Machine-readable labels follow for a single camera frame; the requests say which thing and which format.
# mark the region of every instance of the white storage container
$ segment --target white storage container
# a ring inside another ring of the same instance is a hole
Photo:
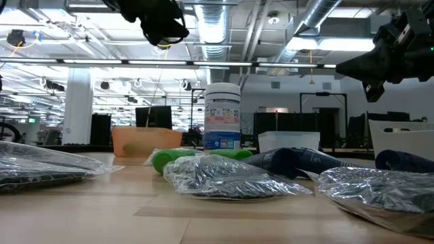
[[[319,147],[319,132],[268,131],[258,136],[261,153],[277,148],[312,148]]]
[[[384,150],[398,150],[434,161],[434,124],[369,120],[369,126],[375,157]]]

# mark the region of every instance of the white column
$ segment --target white column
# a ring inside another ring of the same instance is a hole
[[[94,79],[89,68],[70,68],[66,88],[63,144],[89,144]]]
[[[40,127],[41,117],[29,116],[26,124],[26,141],[27,145],[36,145],[35,142],[38,141],[38,132]]]

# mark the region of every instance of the orange plastic tray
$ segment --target orange plastic tray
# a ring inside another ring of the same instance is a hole
[[[165,128],[114,127],[112,137],[116,157],[147,158],[155,148],[179,148],[182,132]]]

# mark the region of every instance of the silver duct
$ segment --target silver duct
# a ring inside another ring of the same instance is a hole
[[[315,35],[315,33],[318,35],[319,26],[324,22],[324,20],[326,20],[341,1],[342,0],[310,0],[306,6],[306,11],[302,14],[301,21],[295,20],[298,16],[291,20],[289,24],[290,28],[287,32],[288,43],[296,33],[303,35],[302,32],[307,31],[307,35]],[[316,30],[312,33],[308,31],[311,29]],[[285,46],[273,62],[290,62],[297,52],[298,50],[287,49]],[[269,68],[267,74],[270,76],[288,75],[289,71],[284,68]]]
[[[195,5],[199,38],[202,43],[221,44],[226,41],[228,32],[229,8],[221,5]],[[202,47],[203,59],[207,61],[227,61],[227,47]],[[210,82],[229,82],[229,71],[209,69]]]

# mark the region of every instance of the crumpled plastic bag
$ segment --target crumpled plastic bag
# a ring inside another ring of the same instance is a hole
[[[122,168],[71,153],[0,142],[0,193],[68,184]]]
[[[284,176],[220,155],[181,157],[164,168],[176,192],[202,199],[253,200],[312,192]]]
[[[152,166],[152,160],[154,159],[154,156],[158,153],[161,152],[162,150],[166,150],[166,149],[154,149],[151,153],[151,155],[149,155],[149,157],[146,159],[146,161],[144,162],[144,166]],[[174,148],[174,149],[170,149],[170,150],[187,150],[187,151],[193,151],[196,155],[202,155],[205,154],[202,150],[196,150],[196,149],[188,149],[188,148]]]
[[[385,228],[434,238],[434,174],[338,167],[319,175],[317,189]]]

